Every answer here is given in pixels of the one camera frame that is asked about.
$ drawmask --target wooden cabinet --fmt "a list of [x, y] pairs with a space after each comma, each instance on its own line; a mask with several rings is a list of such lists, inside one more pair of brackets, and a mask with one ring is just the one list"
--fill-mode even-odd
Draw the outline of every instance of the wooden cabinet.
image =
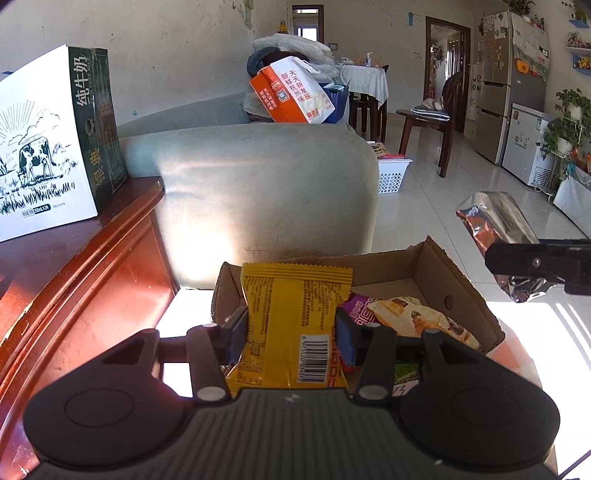
[[177, 287], [153, 209], [159, 177], [128, 179], [96, 218], [0, 243], [0, 478], [38, 463], [22, 412], [39, 389], [139, 330]]

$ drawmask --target potted plant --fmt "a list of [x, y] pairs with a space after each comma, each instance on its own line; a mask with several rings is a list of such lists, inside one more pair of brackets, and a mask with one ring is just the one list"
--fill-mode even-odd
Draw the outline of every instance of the potted plant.
[[589, 123], [591, 119], [591, 100], [583, 96], [580, 89], [576, 90], [563, 90], [557, 92], [556, 96], [561, 101], [562, 105], [556, 104], [556, 109], [566, 118], [570, 118], [576, 122], [583, 122], [583, 118], [586, 119], [584, 123]]
[[579, 134], [573, 121], [557, 118], [548, 124], [548, 130], [544, 133], [544, 145], [542, 146], [544, 157], [547, 154], [565, 157], [579, 146]]
[[523, 17], [530, 13], [530, 5], [535, 5], [533, 0], [504, 0], [509, 5], [509, 10]]

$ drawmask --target white laundry basket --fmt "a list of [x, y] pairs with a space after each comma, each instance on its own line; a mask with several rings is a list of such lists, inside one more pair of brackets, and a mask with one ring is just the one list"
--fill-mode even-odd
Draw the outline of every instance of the white laundry basket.
[[400, 158], [396, 160], [378, 160], [379, 187], [378, 193], [396, 193], [402, 184], [404, 172], [412, 160]]

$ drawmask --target purple snack package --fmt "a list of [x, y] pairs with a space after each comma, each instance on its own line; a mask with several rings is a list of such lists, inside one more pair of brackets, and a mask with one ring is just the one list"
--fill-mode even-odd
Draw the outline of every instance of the purple snack package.
[[379, 323], [374, 313], [367, 308], [367, 305], [375, 301], [379, 301], [379, 299], [351, 292], [347, 301], [343, 302], [341, 306], [357, 325], [363, 326], [368, 323]]

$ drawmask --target folded blanket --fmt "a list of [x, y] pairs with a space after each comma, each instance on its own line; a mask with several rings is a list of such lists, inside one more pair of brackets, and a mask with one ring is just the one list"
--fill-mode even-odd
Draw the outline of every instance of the folded blanket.
[[430, 110], [423, 105], [418, 105], [410, 110], [414, 115], [432, 118], [442, 122], [449, 122], [449, 114], [446, 111]]

